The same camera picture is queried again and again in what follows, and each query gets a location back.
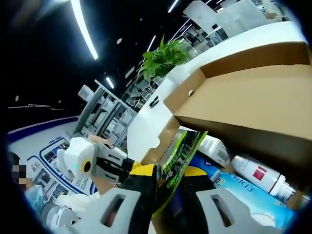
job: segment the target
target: plant leaves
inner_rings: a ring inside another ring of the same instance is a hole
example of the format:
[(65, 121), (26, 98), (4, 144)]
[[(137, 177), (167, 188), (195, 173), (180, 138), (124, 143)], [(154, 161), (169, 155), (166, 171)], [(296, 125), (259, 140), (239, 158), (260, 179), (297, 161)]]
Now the plant leaves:
[(154, 51), (147, 51), (143, 54), (145, 61), (140, 72), (143, 72), (144, 78), (150, 80), (151, 77), (164, 77), (175, 66), (187, 62), (191, 56), (182, 48), (183, 42), (179, 38), (164, 44), (164, 36), (161, 39), (160, 46)]
[(151, 51), (146, 51), (144, 54), (143, 54), (143, 57), (146, 58), (146, 59), (151, 59), (153, 57), (153, 52)]

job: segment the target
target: led light strip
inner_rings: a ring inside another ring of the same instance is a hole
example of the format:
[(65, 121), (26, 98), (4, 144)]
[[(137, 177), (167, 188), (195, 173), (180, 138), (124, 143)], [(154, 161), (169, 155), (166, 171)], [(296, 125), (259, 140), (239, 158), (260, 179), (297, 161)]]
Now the led light strip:
[(92, 44), (86, 23), (84, 22), (82, 10), (81, 10), (81, 5), (80, 5), (80, 0), (71, 0), (70, 2), (72, 4), (74, 15), (76, 17), (76, 20), (77, 20), (78, 26), (80, 28), (80, 31), (83, 35), (83, 38), (84, 38), (85, 42), (87, 43), (87, 46), (88, 46), (93, 58), (95, 60), (97, 60), (98, 54), (94, 48), (94, 45)]

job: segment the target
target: open cardboard box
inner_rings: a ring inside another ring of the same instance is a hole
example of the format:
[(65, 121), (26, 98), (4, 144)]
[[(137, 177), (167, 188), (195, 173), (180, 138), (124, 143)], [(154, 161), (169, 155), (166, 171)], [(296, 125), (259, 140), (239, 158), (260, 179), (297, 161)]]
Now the open cardboard box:
[[(164, 103), (174, 116), (143, 164), (159, 162), (183, 125), (208, 130), (300, 188), (312, 183), (312, 67), (307, 44), (270, 44), (206, 64)], [(173, 233), (163, 219), (162, 214), (153, 219), (156, 232)]]

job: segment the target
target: blue package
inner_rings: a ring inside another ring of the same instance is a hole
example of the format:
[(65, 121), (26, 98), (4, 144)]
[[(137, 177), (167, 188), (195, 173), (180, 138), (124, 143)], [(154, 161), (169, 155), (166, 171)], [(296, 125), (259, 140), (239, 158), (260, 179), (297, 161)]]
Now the blue package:
[(198, 155), (197, 153), (192, 158), (192, 161), (189, 164), (192, 167), (198, 167), (207, 173), (209, 179), (214, 182), (220, 174), (220, 170), (209, 163), (206, 159)]
[(225, 188), (250, 209), (251, 216), (263, 226), (286, 228), (295, 211), (265, 191), (232, 173), (220, 173), (214, 182), (216, 188)]

